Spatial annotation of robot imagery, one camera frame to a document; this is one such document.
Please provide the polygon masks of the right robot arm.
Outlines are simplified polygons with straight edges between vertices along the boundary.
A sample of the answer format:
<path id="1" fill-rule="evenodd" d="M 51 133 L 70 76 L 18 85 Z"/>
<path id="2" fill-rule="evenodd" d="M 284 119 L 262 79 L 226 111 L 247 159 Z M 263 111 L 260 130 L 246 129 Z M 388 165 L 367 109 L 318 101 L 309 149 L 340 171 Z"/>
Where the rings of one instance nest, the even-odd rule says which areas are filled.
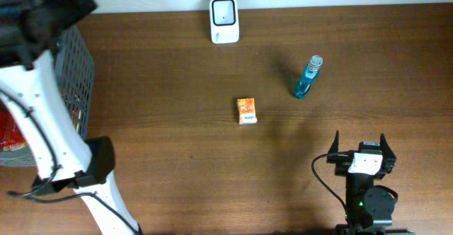
<path id="1" fill-rule="evenodd" d="M 335 165 L 335 175 L 345 177 L 345 220 L 335 233 L 352 234 L 410 234 L 407 229 L 391 229 L 392 214 L 398 202 L 398 193 L 386 186 L 376 185 L 392 172 L 396 155 L 383 134 L 378 142 L 360 142 L 358 149 L 339 151 L 339 133 L 336 132 L 326 161 Z"/>

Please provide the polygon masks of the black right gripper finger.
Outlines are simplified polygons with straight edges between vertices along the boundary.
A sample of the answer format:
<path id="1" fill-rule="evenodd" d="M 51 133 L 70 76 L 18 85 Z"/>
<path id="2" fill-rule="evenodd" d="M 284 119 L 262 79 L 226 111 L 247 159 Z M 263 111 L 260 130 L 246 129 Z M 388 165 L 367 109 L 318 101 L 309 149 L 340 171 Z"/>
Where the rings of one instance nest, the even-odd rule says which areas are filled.
<path id="1" fill-rule="evenodd" d="M 333 143 L 332 143 L 330 149 L 328 150 L 328 153 L 329 154 L 337 154 L 339 152 L 338 146 L 339 146 L 339 131 L 337 130 L 336 134 L 335 134 L 335 137 L 334 137 L 334 140 L 333 140 Z"/>
<path id="2" fill-rule="evenodd" d="M 396 155 L 391 150 L 390 146 L 388 145 L 384 133 L 380 134 L 379 144 L 382 150 L 382 155 L 384 159 L 395 159 Z"/>

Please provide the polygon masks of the red candy bag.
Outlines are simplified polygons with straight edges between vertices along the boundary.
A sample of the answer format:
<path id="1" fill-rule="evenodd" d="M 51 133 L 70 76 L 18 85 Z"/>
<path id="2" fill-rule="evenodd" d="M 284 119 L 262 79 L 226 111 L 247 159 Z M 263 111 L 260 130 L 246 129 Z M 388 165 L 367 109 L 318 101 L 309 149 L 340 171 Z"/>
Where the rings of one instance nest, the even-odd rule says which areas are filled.
<path id="1" fill-rule="evenodd" d="M 28 143 L 8 111 L 1 111 L 1 151 L 17 151 Z"/>

